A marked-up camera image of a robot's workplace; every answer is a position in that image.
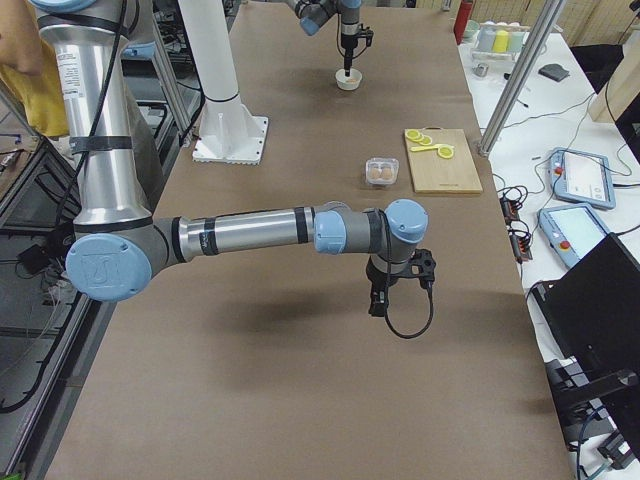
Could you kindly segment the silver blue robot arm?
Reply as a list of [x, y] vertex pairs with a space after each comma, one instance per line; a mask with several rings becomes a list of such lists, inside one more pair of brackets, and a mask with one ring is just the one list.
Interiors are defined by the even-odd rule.
[[360, 23], [360, 9], [362, 2], [358, 0], [292, 0], [286, 4], [299, 19], [299, 25], [308, 36], [315, 35], [334, 15], [341, 16], [339, 20], [340, 47], [343, 53], [343, 69], [345, 76], [351, 76], [354, 52], [359, 39], [365, 36]]
[[[428, 214], [413, 200], [354, 212], [322, 206], [244, 212], [190, 220], [154, 220], [144, 206], [127, 113], [121, 55], [128, 44], [151, 45], [157, 30], [151, 1], [29, 1], [39, 33], [55, 51], [81, 211], [65, 259], [74, 287], [91, 299], [122, 301], [162, 270], [196, 256], [313, 241], [318, 253], [367, 253], [369, 314], [387, 317], [389, 288], [417, 278], [433, 314], [435, 266], [417, 249]], [[269, 120], [252, 116], [236, 78], [223, 6], [180, 1], [179, 9], [202, 85], [205, 161], [259, 164]]]

